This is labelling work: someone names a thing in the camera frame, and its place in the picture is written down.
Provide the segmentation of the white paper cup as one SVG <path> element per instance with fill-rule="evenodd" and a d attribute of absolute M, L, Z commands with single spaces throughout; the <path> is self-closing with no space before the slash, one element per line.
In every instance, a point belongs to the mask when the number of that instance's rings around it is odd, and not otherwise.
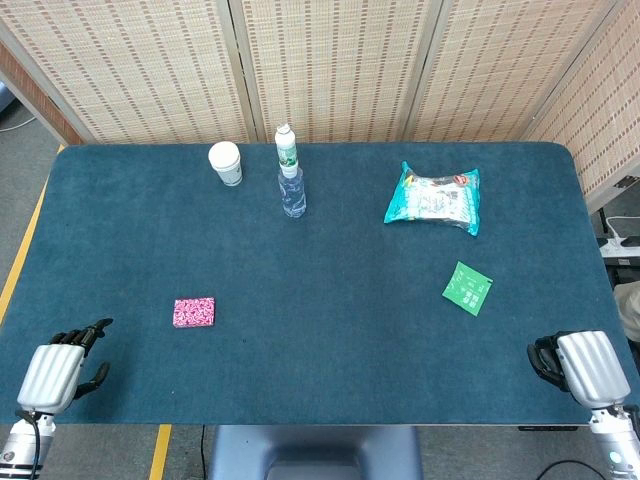
<path fill-rule="evenodd" d="M 237 145 L 231 141 L 220 141 L 211 146 L 208 160 L 213 170 L 226 186 L 237 186 L 243 179 L 241 156 Z"/>

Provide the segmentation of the woven folding screen panel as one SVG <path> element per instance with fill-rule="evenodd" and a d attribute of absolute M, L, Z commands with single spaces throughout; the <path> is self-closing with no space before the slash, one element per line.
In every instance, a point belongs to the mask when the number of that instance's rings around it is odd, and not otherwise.
<path fill-rule="evenodd" d="M 226 0 L 0 0 L 0 40 L 84 144 L 257 139 Z"/>
<path fill-rule="evenodd" d="M 591 213 L 640 181 L 640 0 L 615 0 L 524 138 L 569 150 Z"/>
<path fill-rule="evenodd" d="M 435 0 L 403 137 L 523 137 L 619 0 Z"/>
<path fill-rule="evenodd" d="M 226 0 L 260 141 L 403 139 L 444 0 Z"/>
<path fill-rule="evenodd" d="M 64 146 L 81 145 L 84 140 L 71 123 L 35 82 L 27 70 L 0 40 L 0 80 L 15 97 Z"/>

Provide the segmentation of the teal snack bag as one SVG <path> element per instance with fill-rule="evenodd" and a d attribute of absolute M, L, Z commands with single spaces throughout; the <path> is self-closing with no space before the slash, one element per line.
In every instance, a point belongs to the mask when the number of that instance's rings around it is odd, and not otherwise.
<path fill-rule="evenodd" d="M 425 221 L 455 226 L 476 237 L 480 227 L 480 172 L 424 177 L 408 162 L 387 207 L 384 223 Z"/>

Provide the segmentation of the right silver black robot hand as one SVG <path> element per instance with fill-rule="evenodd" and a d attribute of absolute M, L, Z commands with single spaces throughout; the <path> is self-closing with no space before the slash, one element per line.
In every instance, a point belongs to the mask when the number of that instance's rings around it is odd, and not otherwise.
<path fill-rule="evenodd" d="M 601 330 L 559 331 L 527 346 L 534 372 L 589 410 L 622 405 L 631 388 Z"/>

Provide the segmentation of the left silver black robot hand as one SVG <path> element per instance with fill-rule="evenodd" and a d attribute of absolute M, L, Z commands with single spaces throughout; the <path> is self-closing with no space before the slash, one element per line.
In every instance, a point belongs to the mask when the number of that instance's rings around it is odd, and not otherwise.
<path fill-rule="evenodd" d="M 110 363 L 100 364 L 87 382 L 79 377 L 84 361 L 112 318 L 98 320 L 82 329 L 59 332 L 35 350 L 31 358 L 17 403 L 22 410 L 58 415 L 74 401 L 97 390 L 107 378 Z"/>

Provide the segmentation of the green sachet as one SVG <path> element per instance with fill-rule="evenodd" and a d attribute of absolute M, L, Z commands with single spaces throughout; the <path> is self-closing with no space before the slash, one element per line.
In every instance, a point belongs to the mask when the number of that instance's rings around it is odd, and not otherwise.
<path fill-rule="evenodd" d="M 477 317 L 493 285 L 493 280 L 458 261 L 442 296 Z"/>

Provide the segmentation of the upturned green label bottle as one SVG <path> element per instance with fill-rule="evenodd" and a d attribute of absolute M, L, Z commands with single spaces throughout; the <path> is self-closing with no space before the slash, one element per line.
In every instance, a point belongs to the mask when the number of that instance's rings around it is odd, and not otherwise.
<path fill-rule="evenodd" d="M 285 178 L 294 178 L 298 173 L 296 136 L 288 123 L 277 127 L 275 144 L 281 173 Z"/>

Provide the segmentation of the blue table cloth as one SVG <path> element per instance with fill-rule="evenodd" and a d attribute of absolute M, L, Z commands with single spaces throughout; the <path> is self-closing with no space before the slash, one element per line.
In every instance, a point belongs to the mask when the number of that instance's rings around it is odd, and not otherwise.
<path fill-rule="evenodd" d="M 55 160 L 0 325 L 0 423 L 54 334 L 108 317 L 85 361 L 103 385 L 66 423 L 581 424 L 526 347 L 603 330 L 640 404 L 569 151 L 555 143 L 306 144 L 307 209 L 282 209 L 273 146 L 223 185 L 208 146 L 85 145 Z M 403 161 L 478 169 L 480 227 L 384 223 Z M 491 278 L 477 317 L 442 296 L 460 261 Z M 176 299 L 215 325 L 175 328 Z"/>

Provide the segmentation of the white power strip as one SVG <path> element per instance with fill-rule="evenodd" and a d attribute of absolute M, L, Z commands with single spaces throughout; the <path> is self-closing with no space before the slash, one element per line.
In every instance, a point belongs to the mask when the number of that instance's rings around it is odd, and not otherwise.
<path fill-rule="evenodd" d="M 640 258 L 640 236 L 598 238 L 597 243 L 604 259 Z"/>

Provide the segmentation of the clear plastic water bottle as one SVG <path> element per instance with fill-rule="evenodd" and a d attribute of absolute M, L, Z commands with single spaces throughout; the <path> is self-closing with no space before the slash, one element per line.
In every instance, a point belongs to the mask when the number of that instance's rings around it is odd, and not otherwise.
<path fill-rule="evenodd" d="M 290 218 L 300 218 L 306 211 L 303 170 L 298 166 L 281 166 L 278 174 L 282 207 Z"/>

